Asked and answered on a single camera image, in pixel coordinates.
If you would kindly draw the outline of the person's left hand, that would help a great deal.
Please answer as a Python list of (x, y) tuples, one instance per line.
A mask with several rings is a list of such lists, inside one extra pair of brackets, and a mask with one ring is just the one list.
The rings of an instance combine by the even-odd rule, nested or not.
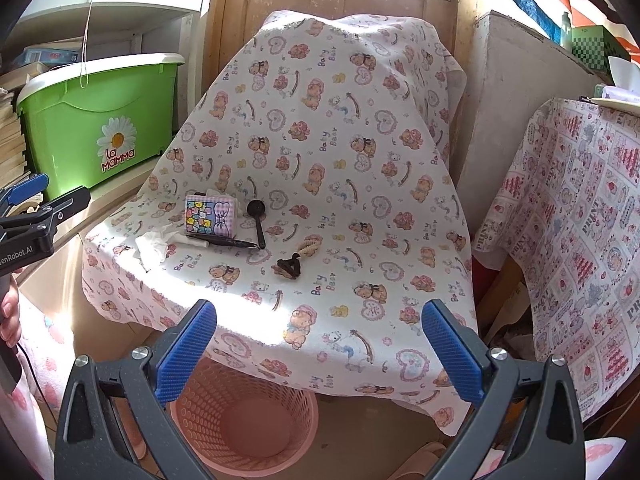
[(10, 288), (1, 303), (1, 338), (9, 348), (14, 348), (22, 336), (20, 291), (16, 282), (22, 272), (23, 268), (19, 268), (11, 275)]

